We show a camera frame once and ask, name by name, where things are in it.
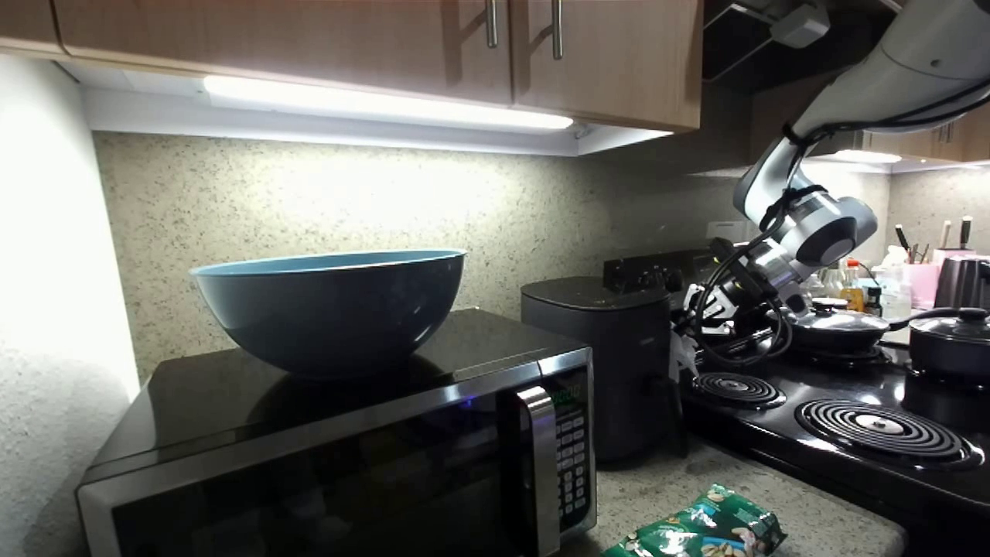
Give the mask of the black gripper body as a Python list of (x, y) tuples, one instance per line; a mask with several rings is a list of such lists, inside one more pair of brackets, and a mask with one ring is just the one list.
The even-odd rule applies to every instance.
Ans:
[(810, 267), (797, 263), (776, 240), (757, 236), (743, 244), (713, 240), (709, 247), (725, 270), (718, 289), (747, 309), (789, 302), (810, 275)]

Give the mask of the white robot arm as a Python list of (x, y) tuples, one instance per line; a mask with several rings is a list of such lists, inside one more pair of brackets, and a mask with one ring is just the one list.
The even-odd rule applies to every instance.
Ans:
[(833, 199), (802, 158), (838, 132), (913, 131), (960, 118), (986, 100), (990, 5), (909, 0), (867, 59), (833, 79), (743, 174), (736, 211), (757, 227), (743, 247), (721, 242), (718, 274), (684, 295), (693, 327), (743, 325), (787, 304), (818, 270), (876, 232), (876, 213)]

